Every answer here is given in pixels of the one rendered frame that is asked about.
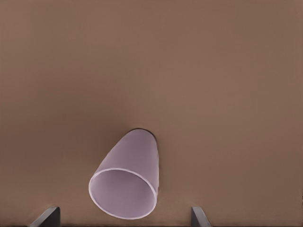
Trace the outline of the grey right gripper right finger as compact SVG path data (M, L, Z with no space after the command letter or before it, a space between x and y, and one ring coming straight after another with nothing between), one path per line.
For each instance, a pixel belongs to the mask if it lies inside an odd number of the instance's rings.
M191 207L191 227L213 227L201 207Z

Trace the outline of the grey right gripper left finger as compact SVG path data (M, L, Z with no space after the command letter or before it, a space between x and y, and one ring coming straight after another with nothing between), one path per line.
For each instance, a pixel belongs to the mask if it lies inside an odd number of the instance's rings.
M60 227L60 208L49 207L28 227Z

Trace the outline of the purple cup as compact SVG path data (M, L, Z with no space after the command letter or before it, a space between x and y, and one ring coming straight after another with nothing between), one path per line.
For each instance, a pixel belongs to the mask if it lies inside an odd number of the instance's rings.
M109 151L89 181L89 195L103 212L134 220L156 207L159 154L154 135L133 129Z

